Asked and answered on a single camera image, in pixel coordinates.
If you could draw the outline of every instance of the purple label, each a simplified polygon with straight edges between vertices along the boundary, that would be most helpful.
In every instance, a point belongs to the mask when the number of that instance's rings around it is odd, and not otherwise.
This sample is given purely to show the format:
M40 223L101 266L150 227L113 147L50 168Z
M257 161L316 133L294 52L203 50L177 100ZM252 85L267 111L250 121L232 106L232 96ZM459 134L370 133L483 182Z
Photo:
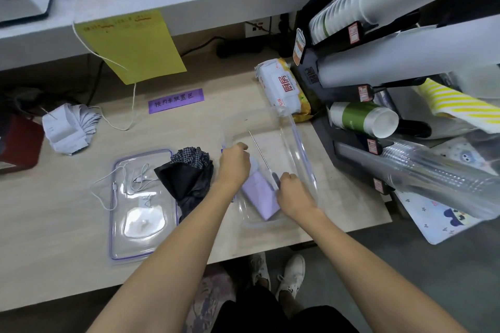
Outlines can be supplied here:
M148 102L149 114L169 110L171 108L186 106L192 103L203 102L203 100L205 100L205 97L203 96L203 89L201 88L197 90L181 92L180 94L164 96L162 98L150 100Z

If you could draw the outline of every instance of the checkered fabric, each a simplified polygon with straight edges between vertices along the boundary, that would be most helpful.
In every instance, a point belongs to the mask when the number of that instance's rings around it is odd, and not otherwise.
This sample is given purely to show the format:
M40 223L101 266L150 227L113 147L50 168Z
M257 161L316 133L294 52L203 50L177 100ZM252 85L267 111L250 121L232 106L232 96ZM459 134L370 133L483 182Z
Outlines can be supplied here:
M181 149L177 153L175 153L172 156L171 162L184 162L188 165L196 167L197 169L203 169L204 167L209 165L210 155L202 151L199 146L197 148L193 148L191 146Z

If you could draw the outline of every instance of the hand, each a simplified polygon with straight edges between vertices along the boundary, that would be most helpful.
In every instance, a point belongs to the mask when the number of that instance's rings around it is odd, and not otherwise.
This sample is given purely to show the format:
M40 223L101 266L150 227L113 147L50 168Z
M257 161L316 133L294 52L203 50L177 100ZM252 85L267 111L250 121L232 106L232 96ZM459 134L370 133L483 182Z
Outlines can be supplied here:
M276 196L285 215L297 221L303 214L317 208L308 188L297 175L284 172L280 180L281 187Z
M243 142L222 151L217 180L231 184L236 191L245 183L250 174L250 154L245 150L248 146Z

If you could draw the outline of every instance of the person's left hand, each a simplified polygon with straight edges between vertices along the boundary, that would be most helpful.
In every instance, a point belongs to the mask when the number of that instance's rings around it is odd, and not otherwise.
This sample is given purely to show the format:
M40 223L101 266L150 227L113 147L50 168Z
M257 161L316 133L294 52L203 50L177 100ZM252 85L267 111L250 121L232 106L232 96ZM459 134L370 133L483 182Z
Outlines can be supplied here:
M231 184L237 190L245 183L250 174L250 154L245 150L248 146L243 142L222 151L217 180Z

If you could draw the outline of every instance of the yellow striped paper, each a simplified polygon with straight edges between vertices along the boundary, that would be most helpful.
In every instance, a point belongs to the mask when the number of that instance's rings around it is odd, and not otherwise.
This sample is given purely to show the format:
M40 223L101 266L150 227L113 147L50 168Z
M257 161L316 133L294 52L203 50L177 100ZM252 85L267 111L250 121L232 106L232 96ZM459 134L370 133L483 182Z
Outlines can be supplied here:
M487 133L500 133L500 108L443 86L427 78L417 86L420 95L436 116L451 115Z

